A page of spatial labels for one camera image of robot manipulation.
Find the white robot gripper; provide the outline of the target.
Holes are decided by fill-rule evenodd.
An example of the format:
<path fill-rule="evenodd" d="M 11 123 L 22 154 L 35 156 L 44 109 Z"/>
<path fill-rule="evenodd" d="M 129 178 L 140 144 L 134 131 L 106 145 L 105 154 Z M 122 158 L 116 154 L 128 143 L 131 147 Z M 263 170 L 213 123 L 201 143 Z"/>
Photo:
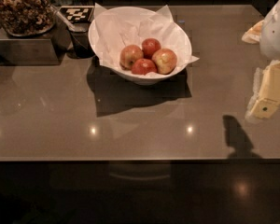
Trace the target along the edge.
<path fill-rule="evenodd" d="M 253 95 L 245 113 L 248 121 L 266 120 L 280 107 L 280 0 L 263 21 L 243 34 L 242 40 L 249 44 L 259 42 L 260 52 L 272 60 L 265 69 L 256 69 Z"/>

